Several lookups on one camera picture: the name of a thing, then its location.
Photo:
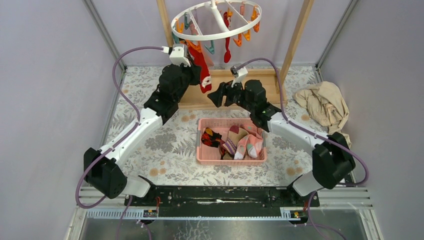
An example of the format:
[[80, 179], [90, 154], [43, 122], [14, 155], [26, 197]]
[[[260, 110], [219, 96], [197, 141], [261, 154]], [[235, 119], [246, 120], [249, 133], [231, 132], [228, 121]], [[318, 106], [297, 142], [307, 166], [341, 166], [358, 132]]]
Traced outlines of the pink sock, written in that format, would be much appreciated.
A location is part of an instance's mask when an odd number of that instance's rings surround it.
[[254, 125], [244, 124], [242, 128], [247, 131], [237, 143], [237, 149], [234, 154], [234, 160], [243, 160], [246, 155], [256, 159], [263, 149], [263, 137], [259, 129]]

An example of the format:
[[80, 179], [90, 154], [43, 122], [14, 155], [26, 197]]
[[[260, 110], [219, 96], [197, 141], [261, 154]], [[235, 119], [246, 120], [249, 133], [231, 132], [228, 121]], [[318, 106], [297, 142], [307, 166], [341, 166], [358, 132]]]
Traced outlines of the black red yellow argyle sock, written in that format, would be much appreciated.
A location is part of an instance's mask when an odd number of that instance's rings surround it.
[[201, 143], [212, 148], [218, 148], [221, 145], [222, 135], [206, 127], [201, 135]]

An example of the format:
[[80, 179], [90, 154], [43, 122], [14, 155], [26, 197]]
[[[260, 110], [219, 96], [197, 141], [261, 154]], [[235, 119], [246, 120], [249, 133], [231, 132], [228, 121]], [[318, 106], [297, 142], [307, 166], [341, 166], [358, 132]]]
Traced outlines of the pink plastic basket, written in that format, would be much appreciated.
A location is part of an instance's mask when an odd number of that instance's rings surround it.
[[201, 118], [196, 143], [202, 165], [259, 166], [267, 160], [265, 132], [248, 118]]

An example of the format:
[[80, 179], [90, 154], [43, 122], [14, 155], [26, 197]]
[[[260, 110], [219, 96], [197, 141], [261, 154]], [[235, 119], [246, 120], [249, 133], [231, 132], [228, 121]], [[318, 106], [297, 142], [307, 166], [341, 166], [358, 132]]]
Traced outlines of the beige brown argyle sock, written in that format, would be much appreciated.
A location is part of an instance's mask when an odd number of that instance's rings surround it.
[[221, 156], [221, 160], [224, 161], [232, 161], [234, 160], [234, 156], [228, 153], [227, 151]]

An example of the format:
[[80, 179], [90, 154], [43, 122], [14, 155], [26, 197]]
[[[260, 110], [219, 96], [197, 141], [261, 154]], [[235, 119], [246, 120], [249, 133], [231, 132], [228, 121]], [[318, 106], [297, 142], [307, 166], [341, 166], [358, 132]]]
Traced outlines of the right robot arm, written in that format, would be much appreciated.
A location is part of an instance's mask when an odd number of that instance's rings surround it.
[[291, 120], [268, 102], [266, 90], [259, 80], [248, 80], [245, 85], [222, 82], [207, 97], [217, 108], [231, 105], [243, 108], [250, 113], [256, 127], [286, 138], [312, 157], [312, 170], [287, 187], [286, 198], [293, 206], [301, 205], [314, 191], [333, 189], [356, 167], [342, 134], [326, 135]]

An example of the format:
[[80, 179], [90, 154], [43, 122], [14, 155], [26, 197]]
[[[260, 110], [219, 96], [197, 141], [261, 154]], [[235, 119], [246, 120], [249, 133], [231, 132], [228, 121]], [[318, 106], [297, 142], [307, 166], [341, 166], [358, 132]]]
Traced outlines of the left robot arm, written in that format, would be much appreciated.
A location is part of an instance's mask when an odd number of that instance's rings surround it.
[[170, 64], [162, 69], [159, 84], [134, 119], [117, 137], [83, 155], [84, 180], [109, 199], [120, 194], [135, 196], [144, 206], [152, 204], [155, 192], [140, 176], [126, 176], [122, 167], [130, 155], [178, 110], [189, 86], [200, 84], [201, 67]]

